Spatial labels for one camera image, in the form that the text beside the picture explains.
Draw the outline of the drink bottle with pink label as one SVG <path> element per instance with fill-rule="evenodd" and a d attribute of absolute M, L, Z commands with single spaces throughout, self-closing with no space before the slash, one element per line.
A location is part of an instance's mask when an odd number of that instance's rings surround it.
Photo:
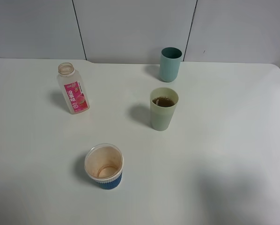
<path fill-rule="evenodd" d="M 57 81 L 71 114 L 78 114 L 90 108 L 82 77 L 69 62 L 58 66 Z"/>

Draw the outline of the light green plastic cup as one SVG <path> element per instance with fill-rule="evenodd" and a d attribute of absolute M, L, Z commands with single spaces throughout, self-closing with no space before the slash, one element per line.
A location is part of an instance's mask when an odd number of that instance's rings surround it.
<path fill-rule="evenodd" d="M 153 129 L 164 131 L 169 127 L 178 100 L 178 94 L 167 87 L 160 87 L 151 92 L 150 119 Z"/>

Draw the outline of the clear cup with blue sleeve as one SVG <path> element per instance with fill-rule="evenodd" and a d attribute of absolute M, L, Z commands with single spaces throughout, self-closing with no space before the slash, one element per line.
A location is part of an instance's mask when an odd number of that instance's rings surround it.
<path fill-rule="evenodd" d="M 116 188 L 122 179 L 124 156 L 119 148 L 109 143 L 94 146 L 85 156 L 86 174 L 101 188 Z"/>

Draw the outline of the teal plastic cup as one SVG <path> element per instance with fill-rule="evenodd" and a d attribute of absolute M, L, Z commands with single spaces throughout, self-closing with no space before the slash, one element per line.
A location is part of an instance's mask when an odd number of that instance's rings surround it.
<path fill-rule="evenodd" d="M 161 51 L 159 77 L 164 82 L 172 82 L 177 78 L 182 52 L 178 48 L 166 47 Z"/>

